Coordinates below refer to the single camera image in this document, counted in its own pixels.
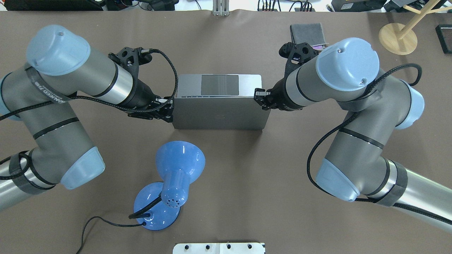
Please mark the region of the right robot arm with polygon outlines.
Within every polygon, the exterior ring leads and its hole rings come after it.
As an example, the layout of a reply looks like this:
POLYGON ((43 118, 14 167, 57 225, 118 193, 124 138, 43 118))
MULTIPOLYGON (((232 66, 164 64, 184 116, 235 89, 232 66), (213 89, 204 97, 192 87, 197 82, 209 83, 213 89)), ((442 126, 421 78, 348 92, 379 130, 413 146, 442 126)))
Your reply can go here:
POLYGON ((324 50, 288 42, 284 77, 271 89, 254 91, 263 110, 301 110, 335 100, 347 111, 343 123, 324 135, 307 159, 307 175, 321 191, 343 201, 395 207, 451 232, 451 190, 381 156, 392 132, 410 127, 424 111, 424 98, 392 73, 380 69, 377 53, 360 38, 346 38, 324 50))

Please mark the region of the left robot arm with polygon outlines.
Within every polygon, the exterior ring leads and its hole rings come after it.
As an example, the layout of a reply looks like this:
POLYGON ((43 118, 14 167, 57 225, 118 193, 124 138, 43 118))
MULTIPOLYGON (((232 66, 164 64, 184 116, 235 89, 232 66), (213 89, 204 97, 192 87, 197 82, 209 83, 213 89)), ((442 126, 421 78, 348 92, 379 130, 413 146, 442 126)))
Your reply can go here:
POLYGON ((1 79, 1 120, 25 124, 37 147, 1 161, 1 210, 62 184, 75 189, 99 176, 105 163, 70 101, 86 99, 129 117, 173 121, 171 96, 155 95, 138 78, 158 49, 123 48, 105 56, 61 25, 30 41, 27 63, 1 79))

